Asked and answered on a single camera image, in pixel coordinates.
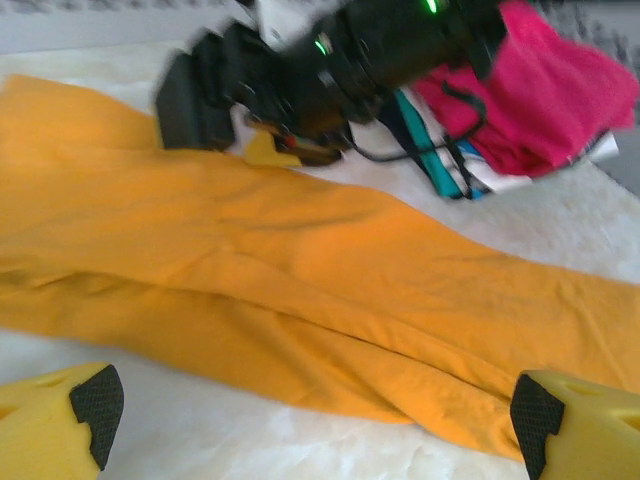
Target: white blanket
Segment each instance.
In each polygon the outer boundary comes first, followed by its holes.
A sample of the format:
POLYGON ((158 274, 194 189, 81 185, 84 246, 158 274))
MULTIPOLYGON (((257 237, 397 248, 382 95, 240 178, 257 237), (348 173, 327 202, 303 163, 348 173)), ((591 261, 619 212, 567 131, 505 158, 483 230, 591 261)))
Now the white blanket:
MULTIPOLYGON (((0 78, 24 73, 85 85, 147 110, 171 47, 0 56, 0 78)), ((397 149, 377 126, 357 136, 369 150, 397 149)), ((311 173, 386 191, 506 252, 640 282, 640 201, 589 164, 475 204, 437 198, 411 163, 374 165, 349 154, 311 173)), ((416 427, 295 410, 122 352, 0 330, 0 383, 94 360, 114 363, 126 392, 104 480, 527 478, 520 464, 450 445, 416 427)))

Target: white fabric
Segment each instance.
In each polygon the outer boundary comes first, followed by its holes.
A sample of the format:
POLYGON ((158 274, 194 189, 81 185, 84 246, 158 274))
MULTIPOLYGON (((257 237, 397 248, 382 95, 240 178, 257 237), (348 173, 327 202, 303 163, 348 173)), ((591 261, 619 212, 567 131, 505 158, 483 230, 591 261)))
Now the white fabric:
MULTIPOLYGON (((0 77, 25 73, 86 85, 148 109, 173 46, 0 56, 0 77)), ((380 126, 356 135, 370 150, 398 148, 380 126)), ((640 201, 589 164, 479 203, 437 198, 411 162, 374 165, 349 154, 314 174, 389 192, 506 252, 640 282, 640 201)), ((299 411, 121 352, 0 331, 0 383, 94 360, 113 362, 126 390, 101 480, 527 479, 520 464, 418 428, 299 411)))

